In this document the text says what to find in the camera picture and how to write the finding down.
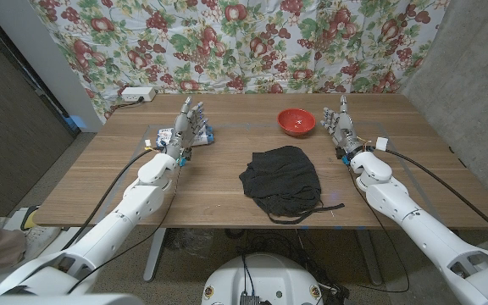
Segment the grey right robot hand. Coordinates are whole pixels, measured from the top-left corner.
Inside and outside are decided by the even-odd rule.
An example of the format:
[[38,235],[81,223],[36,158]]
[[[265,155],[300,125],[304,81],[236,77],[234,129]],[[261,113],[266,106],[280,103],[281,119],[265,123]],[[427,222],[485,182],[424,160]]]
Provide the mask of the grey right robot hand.
[[363,145],[358,139],[352,118],[347,112],[347,97],[340,98],[340,110],[336,112],[330,108],[323,108],[323,119],[320,124],[328,131],[335,144],[336,156],[351,161],[363,151]]

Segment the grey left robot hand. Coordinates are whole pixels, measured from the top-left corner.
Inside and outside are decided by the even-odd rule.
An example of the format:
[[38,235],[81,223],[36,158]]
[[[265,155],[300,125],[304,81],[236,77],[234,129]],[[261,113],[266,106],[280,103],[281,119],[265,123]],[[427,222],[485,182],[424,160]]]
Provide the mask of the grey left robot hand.
[[174,131],[164,148],[164,153],[179,162],[190,161],[192,144],[207,122],[208,118],[203,113],[203,102],[193,106],[192,96],[188,96],[175,118]]

